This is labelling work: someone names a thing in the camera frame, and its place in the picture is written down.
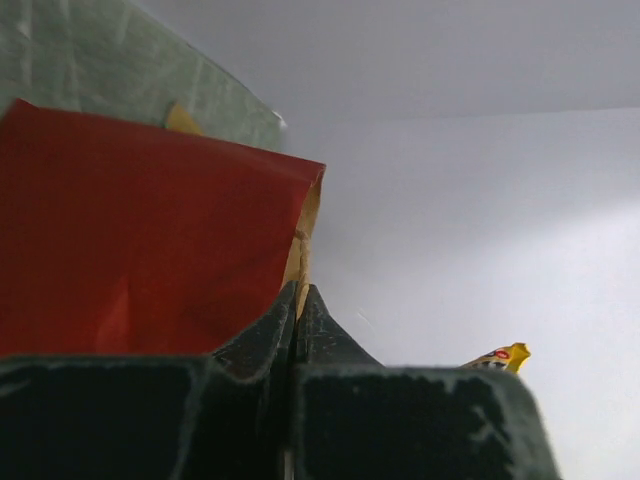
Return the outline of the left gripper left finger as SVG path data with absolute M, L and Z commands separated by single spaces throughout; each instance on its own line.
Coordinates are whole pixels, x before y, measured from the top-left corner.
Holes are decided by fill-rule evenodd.
M 5 479 L 278 479 L 295 283 L 219 349 L 1 362 Z

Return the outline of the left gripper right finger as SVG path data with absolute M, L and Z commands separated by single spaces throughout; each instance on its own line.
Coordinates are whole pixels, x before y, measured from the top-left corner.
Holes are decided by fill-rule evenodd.
M 512 373 L 386 367 L 316 287 L 297 330 L 292 449 L 298 479 L 556 479 L 536 402 Z

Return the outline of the red brown paper bag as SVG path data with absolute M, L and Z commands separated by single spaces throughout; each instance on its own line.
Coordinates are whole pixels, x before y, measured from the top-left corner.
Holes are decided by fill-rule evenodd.
M 1 119 L 1 352 L 200 354 L 298 276 L 322 164 L 14 102 Z

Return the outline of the yellow candy packet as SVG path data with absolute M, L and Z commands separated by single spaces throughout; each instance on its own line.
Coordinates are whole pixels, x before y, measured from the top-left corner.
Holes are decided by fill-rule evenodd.
M 517 374 L 531 357 L 525 343 L 499 347 L 462 365 L 462 368 L 495 369 Z

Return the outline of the large yellow chips bag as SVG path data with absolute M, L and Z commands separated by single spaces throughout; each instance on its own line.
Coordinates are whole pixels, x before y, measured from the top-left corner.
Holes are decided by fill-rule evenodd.
M 170 105 L 165 116 L 164 126 L 171 131 L 190 135 L 204 135 L 204 131 L 199 124 L 191 117 L 189 112 L 177 102 Z

